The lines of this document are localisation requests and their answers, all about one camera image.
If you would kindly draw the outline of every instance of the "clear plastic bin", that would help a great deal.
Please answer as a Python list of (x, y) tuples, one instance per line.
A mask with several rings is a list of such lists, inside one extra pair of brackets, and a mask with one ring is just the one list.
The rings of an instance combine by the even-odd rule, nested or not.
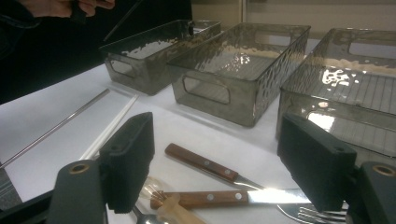
[(304, 58), (309, 26), (240, 23), (168, 62), (177, 102), (254, 126)]
[(221, 32), (218, 21), (172, 21), (100, 48), (115, 82), (154, 95), (170, 84), (166, 62)]
[(357, 164), (396, 165), (396, 32), (332, 29), (281, 88), (286, 111), (358, 152)]

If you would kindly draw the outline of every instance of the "white table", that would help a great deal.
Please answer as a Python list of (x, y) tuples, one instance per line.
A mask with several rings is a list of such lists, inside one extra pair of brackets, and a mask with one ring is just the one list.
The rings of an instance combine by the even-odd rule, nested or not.
[[(151, 111), (156, 153), (149, 175), (163, 182), (165, 191), (235, 189), (210, 175), (164, 154), (175, 143), (237, 171), (265, 187), (298, 188), (276, 155), (278, 98), (254, 128), (246, 128), (178, 105), (172, 86), (155, 96), (113, 83), (104, 65), (0, 106), (0, 160), (5, 162), (105, 89), (111, 93), (89, 107), (56, 133), (12, 162), (7, 173), (25, 202), (54, 186), (58, 171), (77, 161), (130, 98), (139, 94), (129, 117)], [(149, 200), (139, 199), (143, 213), (155, 213)], [(275, 206), (194, 209), (207, 223), (295, 223)], [(135, 223), (131, 215), (109, 214), (110, 223)]]

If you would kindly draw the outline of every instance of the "knife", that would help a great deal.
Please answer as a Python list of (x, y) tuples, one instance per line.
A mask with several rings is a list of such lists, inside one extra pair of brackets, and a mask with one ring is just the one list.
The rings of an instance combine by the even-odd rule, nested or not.
[[(162, 196), (180, 195), (178, 202), (185, 208), (205, 208), (248, 204), (311, 203), (301, 189), (259, 189), (196, 192), (159, 192)], [(163, 204), (150, 200), (150, 207), (158, 209)]]
[(205, 157), (197, 155), (176, 144), (170, 144), (165, 149), (165, 153), (198, 169), (209, 172), (210, 174), (215, 175), (228, 183), (237, 185), (239, 188), (247, 190), (265, 189), (265, 187), (248, 180), (247, 178), (238, 174), (236, 171), (215, 163)]

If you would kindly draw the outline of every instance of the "utensil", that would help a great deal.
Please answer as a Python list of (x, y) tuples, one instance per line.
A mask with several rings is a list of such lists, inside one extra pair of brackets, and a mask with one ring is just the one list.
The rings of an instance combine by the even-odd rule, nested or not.
[(192, 212), (179, 205), (180, 197), (177, 194), (162, 194), (162, 184), (159, 180), (148, 176), (139, 196), (155, 201), (159, 205), (157, 218), (159, 220), (169, 220), (175, 224), (205, 224)]
[[(185, 208), (247, 205), (255, 203), (311, 203), (300, 189), (260, 189), (197, 192), (163, 192), (165, 197), (180, 196), (179, 204)], [(161, 206), (156, 200), (150, 201), (153, 209)]]
[(198, 169), (209, 172), (228, 183), (237, 185), (239, 188), (244, 189), (264, 189), (263, 186), (254, 183), (251, 180), (241, 176), (236, 171), (222, 166), (216, 162), (213, 162), (205, 157), (197, 155), (184, 147), (180, 147), (176, 144), (170, 144), (166, 149), (165, 153), (175, 159), (184, 161), (189, 165), (192, 165)]
[(347, 223), (347, 203), (340, 212), (318, 212), (313, 204), (279, 204), (279, 210), (287, 217), (305, 224), (343, 224)]
[[(212, 175), (220, 177), (220, 178), (226, 180), (228, 183), (236, 185), (238, 188), (243, 187), (243, 188), (248, 188), (248, 189), (257, 189), (257, 187), (259, 187), (259, 189), (265, 189), (264, 187), (261, 187), (260, 185), (255, 184), (252, 181), (248, 181), (247, 183), (237, 182), (235, 184), (233, 181), (233, 179), (235, 179), (235, 178), (231, 177), (231, 176), (239, 176), (239, 174), (236, 171), (228, 169), (227, 167), (219, 165), (211, 160), (208, 160), (202, 156), (199, 156), (199, 155), (197, 155), (193, 152), (190, 152), (183, 147), (179, 147), (175, 144), (169, 145), (168, 148), (165, 150), (165, 153), (168, 154), (169, 156), (172, 156), (172, 157), (178, 159), (178, 160), (184, 161), (187, 164), (190, 164), (194, 167), (200, 168), (201, 170), (204, 170)], [(319, 217), (320, 213), (318, 211), (316, 211), (316, 209), (314, 208), (312, 203), (289, 203), (289, 204), (284, 203), (284, 204), (278, 204), (277, 207), (284, 215), (286, 215), (287, 217), (290, 217), (296, 221), (299, 221), (301, 223), (306, 223), (306, 224), (319, 223), (319, 222), (312, 222), (312, 219), (310, 219), (311, 222), (303, 220), (302, 217), (308, 211), (307, 209), (301, 209), (301, 212), (296, 212), (296, 211), (300, 211), (300, 208), (310, 207), (311, 216), (314, 215), (312, 217)]]
[(134, 211), (134, 215), (137, 217), (136, 224), (166, 224), (168, 222), (160, 221), (157, 219), (157, 215), (154, 214), (143, 214), (140, 210), (134, 206), (132, 209)]
[(75, 118), (77, 115), (82, 113), (84, 110), (86, 110), (88, 107), (93, 105), (95, 102), (97, 102), (99, 99), (104, 97), (106, 94), (110, 92), (109, 89), (106, 89), (99, 93), (97, 96), (95, 96), (93, 99), (91, 99), (87, 104), (83, 105), (80, 109), (78, 109), (76, 112), (71, 114), (69, 117), (66, 119), (62, 120), (60, 123), (58, 123), (55, 127), (51, 128), (49, 131), (41, 135), (39, 138), (37, 138), (33, 143), (31, 143), (29, 146), (25, 147), (23, 150), (15, 154), (13, 157), (11, 157), (8, 161), (4, 162), (1, 166), (0, 169), (5, 168), (6, 166), (10, 165), (13, 161), (15, 161), (17, 158), (22, 156), (24, 153), (35, 147), (37, 144), (42, 142), (44, 139), (46, 139), (48, 136), (50, 136), (52, 133), (55, 133), (57, 130), (62, 128), (67, 122)]

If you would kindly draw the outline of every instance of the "fork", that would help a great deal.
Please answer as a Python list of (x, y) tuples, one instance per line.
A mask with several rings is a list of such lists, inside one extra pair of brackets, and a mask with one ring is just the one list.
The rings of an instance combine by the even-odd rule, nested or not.
[(347, 203), (344, 203), (341, 211), (318, 212), (312, 203), (309, 204), (279, 204), (279, 210), (287, 217), (304, 224), (342, 224), (347, 223)]

